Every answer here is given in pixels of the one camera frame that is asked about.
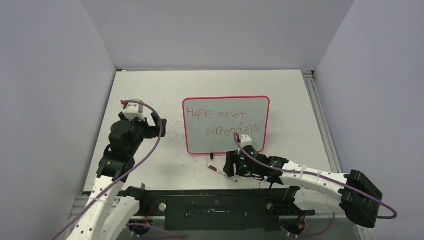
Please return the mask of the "white whiteboard marker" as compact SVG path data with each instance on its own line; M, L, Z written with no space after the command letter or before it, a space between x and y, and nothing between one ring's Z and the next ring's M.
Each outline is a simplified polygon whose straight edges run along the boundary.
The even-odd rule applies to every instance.
M234 182L238 182L238 180L237 179L234 179L234 178L232 178L232 177L230 177L230 176L228 176L225 172L223 172L223 171L221 171L221 170L218 170L217 169L217 172L216 173L218 173L218 174L220 174L220 175L222 175L222 176L224 176L224 177L226 177L226 178L228 178L228 179L230 179L230 180L232 180L232 181L234 181Z

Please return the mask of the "pink framed whiteboard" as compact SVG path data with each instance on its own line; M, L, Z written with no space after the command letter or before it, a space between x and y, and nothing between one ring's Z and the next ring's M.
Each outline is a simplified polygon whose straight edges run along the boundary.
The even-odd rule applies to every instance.
M186 149L192 155L224 154L236 148L233 135L248 135L265 148L271 100L258 96L189 97L182 101Z

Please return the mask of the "brown marker cap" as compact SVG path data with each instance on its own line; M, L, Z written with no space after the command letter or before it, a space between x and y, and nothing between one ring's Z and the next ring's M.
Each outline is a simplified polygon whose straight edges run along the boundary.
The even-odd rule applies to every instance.
M211 169L212 171L215 171L215 172L218 171L218 169L216 167L212 166L212 165L209 165L208 168Z

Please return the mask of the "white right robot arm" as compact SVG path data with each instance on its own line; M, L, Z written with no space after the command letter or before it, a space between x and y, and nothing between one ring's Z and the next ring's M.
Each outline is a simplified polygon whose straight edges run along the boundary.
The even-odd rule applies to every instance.
M344 214L351 222L369 229L376 226L378 202L383 199L383 193L361 171L326 172L255 150L249 155L237 150L226 152L223 172L229 177L296 187L282 201L289 214L300 210Z

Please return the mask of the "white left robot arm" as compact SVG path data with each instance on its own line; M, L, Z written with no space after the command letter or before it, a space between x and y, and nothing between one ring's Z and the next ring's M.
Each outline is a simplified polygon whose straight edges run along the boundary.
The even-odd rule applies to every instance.
M89 200L72 222L69 240L115 240L125 224L136 214L149 210L146 190L128 187L123 203L112 210L113 202L136 166L135 155L146 139L161 139L166 135L165 118L152 113L154 125L149 125L140 110L122 111L119 121L110 128L109 144L99 162Z

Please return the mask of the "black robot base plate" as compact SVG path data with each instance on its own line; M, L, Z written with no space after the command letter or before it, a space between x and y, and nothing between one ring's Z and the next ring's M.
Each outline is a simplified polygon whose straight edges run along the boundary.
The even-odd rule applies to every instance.
M150 190L136 217L163 217L167 231L278 231L278 218L302 220L315 210L295 205L299 187L227 190Z

